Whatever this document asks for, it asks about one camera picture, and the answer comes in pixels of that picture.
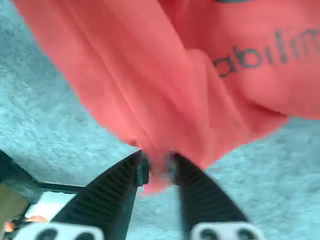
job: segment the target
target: black plastic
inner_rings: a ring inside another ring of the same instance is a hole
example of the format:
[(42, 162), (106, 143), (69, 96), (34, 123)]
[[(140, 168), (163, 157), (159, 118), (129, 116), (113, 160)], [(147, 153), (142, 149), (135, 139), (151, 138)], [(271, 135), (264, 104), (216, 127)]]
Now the black plastic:
[(172, 161), (186, 239), (192, 228), (201, 222), (248, 222), (227, 194), (196, 165), (179, 154), (174, 154)]
[(82, 189), (52, 221), (98, 227), (104, 239), (124, 240), (138, 188), (139, 164), (145, 164), (140, 151), (112, 166)]

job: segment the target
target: red shirt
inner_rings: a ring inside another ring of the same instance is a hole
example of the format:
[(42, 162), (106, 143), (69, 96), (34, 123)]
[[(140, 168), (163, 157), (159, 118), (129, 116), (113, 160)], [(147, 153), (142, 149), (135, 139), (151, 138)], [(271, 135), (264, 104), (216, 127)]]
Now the red shirt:
[(318, 0), (14, 2), (90, 114), (154, 169), (166, 151), (206, 168), (289, 116), (320, 119)]

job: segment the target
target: black lettering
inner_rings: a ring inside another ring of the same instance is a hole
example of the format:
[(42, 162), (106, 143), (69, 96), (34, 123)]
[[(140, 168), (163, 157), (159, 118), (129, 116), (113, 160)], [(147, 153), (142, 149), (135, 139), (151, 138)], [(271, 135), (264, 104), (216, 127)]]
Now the black lettering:
[(272, 53), (271, 53), (271, 49), (270, 49), (269, 46), (266, 46), (266, 47), (264, 48), (264, 53), (265, 53), (266, 58), (268, 59), (268, 63), (269, 63), (269, 64), (274, 64), (273, 55), (272, 55)]
[(317, 34), (319, 34), (319, 30), (318, 29), (307, 29), (305, 30), (303, 33), (300, 34), (300, 39), (303, 45), (303, 50), (304, 50), (304, 54), (308, 55), (309, 54), (309, 47), (306, 41), (306, 36), (311, 36), (312, 41), (313, 41), (313, 49), (315, 52), (319, 52), (320, 51), (320, 46), (319, 46), (319, 42), (317, 40)]
[(221, 64), (221, 63), (226, 63), (227, 67), (228, 67), (228, 71), (226, 73), (220, 73), (220, 77), (221, 78), (225, 78), (230, 73), (235, 73), (236, 72), (236, 67), (235, 67), (234, 63), (232, 62), (231, 57), (229, 55), (226, 56), (225, 58), (218, 58), (218, 59), (213, 61), (213, 65), (215, 67), (217, 65)]
[(286, 56), (285, 42), (282, 38), (281, 32), (279, 30), (274, 32), (276, 48), (278, 49), (281, 63), (286, 63), (288, 58)]
[(292, 49), (292, 52), (293, 52), (293, 55), (295, 56), (295, 59), (299, 59), (299, 52), (298, 52), (298, 49), (297, 49), (297, 43), (296, 43), (296, 39), (295, 38), (292, 38), (290, 40), (290, 47)]
[[(233, 52), (238, 59), (239, 63), (244, 67), (244, 68), (256, 68), (262, 63), (262, 57), (260, 53), (257, 52), (257, 50), (253, 48), (246, 48), (245, 50), (239, 51), (237, 50), (236, 46), (232, 47)], [(256, 63), (246, 63), (245, 57), (248, 54), (254, 54), (256, 56)]]

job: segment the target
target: floor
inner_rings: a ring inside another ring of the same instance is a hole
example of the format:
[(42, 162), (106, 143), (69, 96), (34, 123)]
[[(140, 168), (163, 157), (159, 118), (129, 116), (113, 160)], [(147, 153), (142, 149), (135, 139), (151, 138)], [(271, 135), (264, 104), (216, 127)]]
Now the floor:
[[(0, 0), (0, 86), (0, 148), (40, 181), (85, 185), (135, 151), (82, 108), (9, 0)], [(268, 240), (317, 240), (319, 147), (320, 122), (293, 119), (207, 172)], [(177, 203), (174, 188), (138, 198), (127, 239), (179, 239)]]

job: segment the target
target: screw hole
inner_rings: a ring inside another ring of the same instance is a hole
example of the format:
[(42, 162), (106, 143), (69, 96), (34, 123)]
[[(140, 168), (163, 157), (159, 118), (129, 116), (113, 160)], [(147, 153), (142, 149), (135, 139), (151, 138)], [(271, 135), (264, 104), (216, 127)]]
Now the screw hole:
[(218, 240), (218, 235), (211, 229), (204, 229), (200, 233), (202, 240)]
[(38, 234), (36, 240), (55, 240), (58, 232), (53, 228), (46, 229)]
[(75, 240), (95, 240), (95, 237), (88, 232), (81, 233)]
[(238, 231), (239, 240), (255, 240), (256, 236), (247, 229), (240, 229)]

